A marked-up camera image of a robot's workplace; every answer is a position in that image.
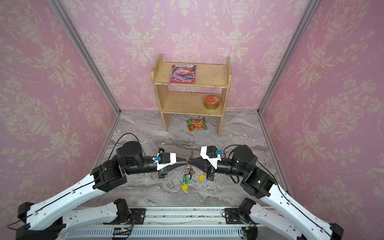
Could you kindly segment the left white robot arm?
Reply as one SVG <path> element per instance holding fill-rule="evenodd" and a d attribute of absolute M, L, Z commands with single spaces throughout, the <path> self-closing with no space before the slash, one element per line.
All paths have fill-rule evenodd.
<path fill-rule="evenodd" d="M 159 149 L 156 156 L 145 156 L 137 141 L 116 150 L 112 159 L 94 168 L 76 184 L 40 203 L 25 202 L 18 208 L 23 225 L 16 229 L 17 240 L 55 240 L 78 228 L 96 224 L 120 225 L 135 218 L 123 199 L 79 210 L 78 206 L 125 184 L 128 175 L 158 172 L 163 178 L 169 171 L 186 165 L 175 153 Z"/>

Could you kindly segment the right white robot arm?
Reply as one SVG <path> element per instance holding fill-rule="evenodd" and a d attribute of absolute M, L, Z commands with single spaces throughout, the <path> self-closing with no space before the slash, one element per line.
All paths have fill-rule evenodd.
<path fill-rule="evenodd" d="M 219 153 L 214 146 L 201 148 L 200 157 L 189 164 L 214 175 L 241 176 L 240 186 L 250 196 L 273 207 L 274 214 L 255 201 L 246 198 L 238 207 L 244 224 L 260 224 L 289 240 L 340 240 L 344 229 L 336 223 L 327 223 L 299 204 L 278 184 L 276 178 L 263 166 L 257 166 L 258 158 L 246 145 L 235 145 L 228 156 Z"/>

